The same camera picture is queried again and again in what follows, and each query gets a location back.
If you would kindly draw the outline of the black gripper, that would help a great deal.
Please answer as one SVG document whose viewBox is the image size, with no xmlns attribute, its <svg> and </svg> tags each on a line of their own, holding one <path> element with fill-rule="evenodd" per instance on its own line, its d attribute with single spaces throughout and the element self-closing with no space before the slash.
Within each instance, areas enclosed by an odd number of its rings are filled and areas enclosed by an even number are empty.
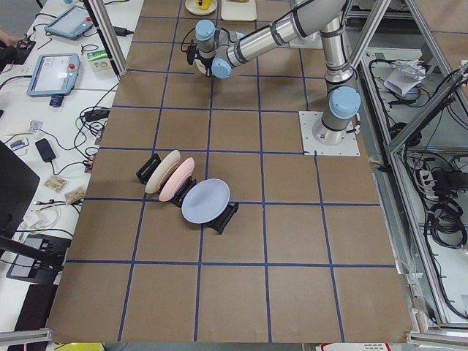
<svg viewBox="0 0 468 351">
<path fill-rule="evenodd" d="M 205 72 L 206 77 L 211 77 L 212 76 L 212 63 L 213 63 L 213 58 L 199 58 L 199 68 L 202 72 Z"/>
</svg>

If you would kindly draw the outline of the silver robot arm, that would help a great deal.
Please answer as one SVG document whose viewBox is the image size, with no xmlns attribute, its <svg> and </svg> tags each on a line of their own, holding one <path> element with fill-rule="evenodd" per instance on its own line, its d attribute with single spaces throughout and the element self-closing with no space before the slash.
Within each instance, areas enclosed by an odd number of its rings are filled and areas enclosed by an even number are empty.
<svg viewBox="0 0 468 351">
<path fill-rule="evenodd" d="M 344 49 L 346 6 L 346 1 L 302 1 L 280 18 L 246 35 L 201 20 L 195 26 L 195 38 L 185 51 L 186 60 L 188 64 L 200 62 L 208 77 L 225 79 L 236 67 L 274 48 L 318 33 L 325 57 L 328 102 L 312 133 L 319 143 L 336 146 L 343 141 L 351 119 L 361 106 L 355 70 Z"/>
</svg>

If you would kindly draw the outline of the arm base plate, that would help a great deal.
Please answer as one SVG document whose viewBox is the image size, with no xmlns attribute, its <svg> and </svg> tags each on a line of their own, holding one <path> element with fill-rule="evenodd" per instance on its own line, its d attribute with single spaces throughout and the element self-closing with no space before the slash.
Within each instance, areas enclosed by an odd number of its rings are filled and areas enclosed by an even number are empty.
<svg viewBox="0 0 468 351">
<path fill-rule="evenodd" d="M 319 32 L 307 37 L 297 37 L 288 43 L 290 48 L 304 48 L 322 50 L 322 41 Z"/>
<path fill-rule="evenodd" d="M 357 133 L 352 120 L 342 131 L 322 124 L 322 111 L 299 111 L 303 154 L 306 156 L 360 156 Z"/>
</svg>

